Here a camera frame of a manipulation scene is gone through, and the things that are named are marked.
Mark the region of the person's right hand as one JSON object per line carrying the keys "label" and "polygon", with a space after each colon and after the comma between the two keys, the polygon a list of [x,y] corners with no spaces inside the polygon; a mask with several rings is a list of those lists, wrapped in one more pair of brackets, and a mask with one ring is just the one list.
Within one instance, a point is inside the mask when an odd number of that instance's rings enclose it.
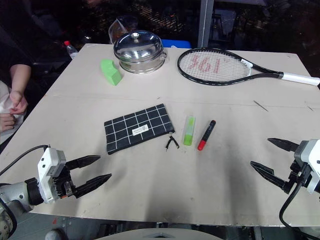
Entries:
{"label": "person's right hand", "polygon": [[0,132],[3,133],[8,130],[12,130],[15,127],[16,118],[10,113],[0,114]]}

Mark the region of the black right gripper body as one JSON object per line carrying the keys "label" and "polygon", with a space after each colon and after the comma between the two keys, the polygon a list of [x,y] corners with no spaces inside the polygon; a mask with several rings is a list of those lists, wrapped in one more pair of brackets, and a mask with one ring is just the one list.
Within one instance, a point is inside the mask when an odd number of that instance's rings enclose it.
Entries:
{"label": "black right gripper body", "polygon": [[291,172],[289,175],[289,181],[284,184],[284,192],[288,194],[294,184],[302,183],[302,187],[307,188],[311,181],[312,169],[308,163],[303,162],[299,165],[297,160],[294,160],[290,166]]}

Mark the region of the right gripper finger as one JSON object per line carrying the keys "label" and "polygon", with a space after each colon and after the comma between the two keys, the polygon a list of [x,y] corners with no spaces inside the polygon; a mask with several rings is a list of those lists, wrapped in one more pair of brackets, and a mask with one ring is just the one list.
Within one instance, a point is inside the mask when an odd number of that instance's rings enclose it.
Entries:
{"label": "right gripper finger", "polygon": [[295,152],[299,146],[298,144],[285,139],[268,138],[267,140],[287,152]]}
{"label": "right gripper finger", "polygon": [[281,188],[286,194],[291,191],[287,181],[275,176],[274,170],[261,163],[251,161],[250,165],[267,181]]}

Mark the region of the person's left hand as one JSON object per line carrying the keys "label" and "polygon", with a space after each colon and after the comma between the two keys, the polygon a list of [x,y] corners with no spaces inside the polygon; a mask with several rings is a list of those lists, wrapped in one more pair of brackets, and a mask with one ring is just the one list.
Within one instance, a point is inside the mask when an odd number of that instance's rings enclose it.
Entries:
{"label": "person's left hand", "polygon": [[9,95],[12,101],[10,113],[12,115],[23,115],[27,109],[28,102],[23,93],[17,90],[12,90]]}

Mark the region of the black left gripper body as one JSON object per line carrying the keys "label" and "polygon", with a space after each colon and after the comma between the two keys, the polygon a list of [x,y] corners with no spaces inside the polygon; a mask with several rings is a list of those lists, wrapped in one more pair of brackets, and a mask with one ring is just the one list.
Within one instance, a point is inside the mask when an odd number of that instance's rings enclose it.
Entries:
{"label": "black left gripper body", "polygon": [[71,170],[75,167],[76,164],[73,161],[67,162],[62,168],[60,174],[57,177],[53,177],[53,184],[60,199],[70,197],[76,191],[76,187],[73,184],[70,174]]}

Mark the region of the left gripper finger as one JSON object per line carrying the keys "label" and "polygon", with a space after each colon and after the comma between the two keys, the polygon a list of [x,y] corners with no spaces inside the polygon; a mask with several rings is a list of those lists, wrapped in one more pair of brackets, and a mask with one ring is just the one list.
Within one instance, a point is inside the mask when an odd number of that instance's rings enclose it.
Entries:
{"label": "left gripper finger", "polygon": [[83,168],[85,166],[88,166],[95,161],[99,160],[101,158],[100,155],[87,155],[83,156],[71,161],[66,162],[65,166],[68,168],[69,171],[77,168]]}
{"label": "left gripper finger", "polygon": [[111,176],[112,176],[112,174],[108,173],[105,175],[100,175],[95,178],[92,178],[92,179],[88,180],[85,184],[74,188],[73,195],[76,198],[80,198],[80,197],[96,190],[100,186],[102,186],[104,183],[106,183],[111,178]]}

